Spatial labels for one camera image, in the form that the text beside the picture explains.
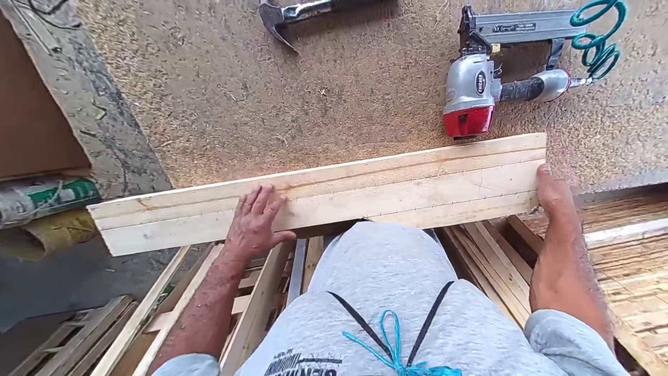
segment concrete floor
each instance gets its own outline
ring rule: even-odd
[[[0,258],[0,333],[27,317],[103,306],[123,294],[140,300],[175,251],[113,258],[98,236],[38,262]],[[190,252],[181,271],[197,257]]]

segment sawdust-covered floor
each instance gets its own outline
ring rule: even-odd
[[[299,55],[266,32],[256,0],[81,0],[79,13],[187,187],[452,144],[441,113],[465,3],[503,13],[584,2],[386,1],[290,26]],[[624,58],[605,81],[550,104],[500,104],[480,139],[546,131],[548,160],[583,191],[668,180],[668,4],[627,3],[613,37]],[[524,50],[506,51],[506,80],[534,73]],[[579,60],[566,48],[559,65],[583,73]]]

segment air hose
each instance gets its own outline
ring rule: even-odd
[[[604,7],[595,13],[594,15],[581,18],[582,14],[590,8],[597,7],[599,5],[604,5]],[[570,18],[570,24],[574,27],[588,25],[597,19],[601,18],[607,11],[612,8],[617,10],[617,22],[615,26],[604,35],[596,35],[594,33],[580,33],[573,38],[571,47],[576,50],[582,50],[582,64],[586,67],[589,67],[587,73],[589,77],[594,81],[600,80],[605,77],[617,64],[617,60],[621,56],[621,51],[617,49],[617,44],[612,43],[606,47],[606,42],[612,34],[614,34],[624,20],[626,20],[627,6],[623,0],[597,0],[593,1],[584,7],[581,7],[575,14]],[[587,38],[589,39],[588,43],[581,43],[580,39]],[[589,52],[594,49],[594,57],[591,60],[588,60]],[[603,73],[599,74],[599,71],[607,65],[607,68]]]

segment blue drawstring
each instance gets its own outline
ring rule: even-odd
[[[385,321],[385,315],[387,315],[388,313],[394,316],[394,338],[395,338],[394,348],[392,347],[392,345],[389,342],[389,339],[387,338],[387,333],[385,332],[385,326],[383,324],[383,322]],[[380,316],[379,326],[381,332],[383,333],[383,338],[385,339],[385,343],[387,344],[387,347],[389,347],[389,352],[392,358],[390,360],[387,360],[383,355],[380,355],[376,350],[372,349],[369,345],[367,345],[357,337],[353,336],[352,334],[348,332],[342,332],[342,333],[344,337],[360,344],[362,347],[367,349],[371,354],[373,354],[374,357],[377,357],[381,362],[385,363],[388,367],[394,368],[394,370],[397,371],[397,376],[462,376],[462,370],[452,369],[444,365],[439,367],[425,368],[427,366],[427,362],[421,362],[418,363],[417,365],[411,365],[405,367],[404,365],[401,364],[401,339],[399,337],[400,333],[399,317],[397,316],[396,313],[394,313],[393,310],[387,309],[383,311],[383,314]]]

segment metal bar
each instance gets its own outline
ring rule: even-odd
[[[288,301],[290,305],[294,299],[301,295],[301,280],[304,278],[304,262],[306,261],[306,245],[308,239],[297,240],[295,258],[293,259],[293,271],[290,275],[290,287],[288,288]]]

